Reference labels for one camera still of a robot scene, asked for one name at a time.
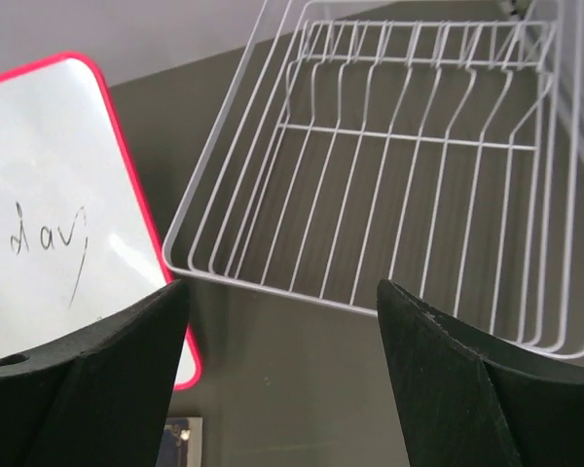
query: red border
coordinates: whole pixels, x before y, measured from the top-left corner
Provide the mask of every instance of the red border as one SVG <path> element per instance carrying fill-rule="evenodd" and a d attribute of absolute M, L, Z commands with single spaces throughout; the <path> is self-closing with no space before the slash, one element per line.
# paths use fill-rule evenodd
<path fill-rule="evenodd" d="M 124 133 L 121 129 L 121 125 L 119 124 L 119 119 L 117 118 L 117 114 L 115 112 L 115 106 L 113 104 L 112 98 L 110 97 L 110 92 L 108 91 L 106 81 L 104 80 L 100 68 L 89 57 L 87 57 L 84 54 L 80 54 L 78 52 L 62 52 L 60 54 L 51 55 L 46 58 L 42 58 L 41 60 L 28 63 L 26 65 L 20 66 L 5 73 L 1 73 L 0 83 L 11 80 L 17 76 L 24 75 L 32 71 L 36 71 L 40 68 L 54 65 L 67 59 L 75 59 L 84 63 L 90 69 L 90 71 L 95 77 L 95 80 L 97 81 L 97 85 L 99 86 L 99 90 L 101 91 L 104 103 L 106 104 L 106 110 L 108 111 L 110 122 L 115 131 L 115 136 L 117 137 L 117 144 L 119 144 L 119 149 L 121 151 L 122 157 L 124 158 L 124 163 L 126 164 L 126 170 L 128 171 L 129 180 L 132 184 L 132 187 L 134 188 L 134 194 L 136 195 L 136 199 L 138 201 L 138 205 L 140 206 L 143 219 L 145 220 L 145 225 L 147 226 L 147 231 L 149 232 L 149 236 L 154 245 L 154 250 L 156 251 L 156 256 L 158 257 L 158 262 L 160 263 L 160 267 L 163 271 L 164 279 L 166 280 L 166 283 L 169 283 L 170 281 L 173 280 L 173 275 L 171 274 L 171 271 L 166 267 L 166 264 L 164 263 L 163 251 L 161 247 L 160 238 L 156 230 L 156 225 L 154 224 L 154 219 L 152 217 L 151 210 L 149 208 L 147 199 L 143 192 L 143 188 L 138 178 L 138 174 L 136 173 L 134 162 L 132 161 L 132 158 L 129 155 L 128 145 L 126 144 L 126 140 L 124 138 Z M 189 387 L 193 386 L 201 377 L 201 356 L 197 349 L 197 344 L 195 342 L 195 338 L 193 337 L 193 333 L 191 331 L 190 326 L 186 329 L 186 343 L 188 344 L 191 353 L 193 354 L 193 357 L 195 359 L 195 375 L 192 377 L 192 379 L 185 383 L 176 384 L 174 386 L 174 390 L 176 391 L 188 389 Z"/>

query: white board with red border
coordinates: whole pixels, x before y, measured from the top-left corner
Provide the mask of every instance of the white board with red border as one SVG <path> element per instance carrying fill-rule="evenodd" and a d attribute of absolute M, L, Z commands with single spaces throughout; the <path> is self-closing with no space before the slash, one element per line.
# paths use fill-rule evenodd
<path fill-rule="evenodd" d="M 0 75 L 0 358 L 170 280 L 99 69 L 64 53 Z M 188 329 L 175 389 L 200 375 Z"/>

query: black object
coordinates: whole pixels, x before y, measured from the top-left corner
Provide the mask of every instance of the black object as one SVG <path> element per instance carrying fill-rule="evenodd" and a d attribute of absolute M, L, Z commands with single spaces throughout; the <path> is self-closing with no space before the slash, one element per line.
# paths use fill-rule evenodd
<path fill-rule="evenodd" d="M 584 368 L 496 339 L 382 281 L 411 467 L 584 467 Z"/>
<path fill-rule="evenodd" d="M 153 467 L 189 317 L 187 285 L 0 360 L 0 467 Z"/>

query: gray tabletop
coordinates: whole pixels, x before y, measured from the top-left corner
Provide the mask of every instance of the gray tabletop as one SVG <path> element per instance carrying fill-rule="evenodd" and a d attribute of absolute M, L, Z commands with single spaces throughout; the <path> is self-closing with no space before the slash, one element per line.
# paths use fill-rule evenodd
<path fill-rule="evenodd" d="M 240 52 L 113 89 L 166 232 Z M 374 318 L 192 281 L 204 373 L 171 415 L 201 415 L 204 466 L 406 467 Z"/>

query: dish rack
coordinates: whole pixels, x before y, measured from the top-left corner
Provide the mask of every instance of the dish rack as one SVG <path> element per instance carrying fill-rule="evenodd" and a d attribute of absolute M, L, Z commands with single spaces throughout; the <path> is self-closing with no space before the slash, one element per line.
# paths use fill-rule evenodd
<path fill-rule="evenodd" d="M 264 3 L 164 258 L 367 315 L 389 277 L 583 357 L 584 0 L 519 20 L 416 3 L 289 0 L 275 27 Z"/>

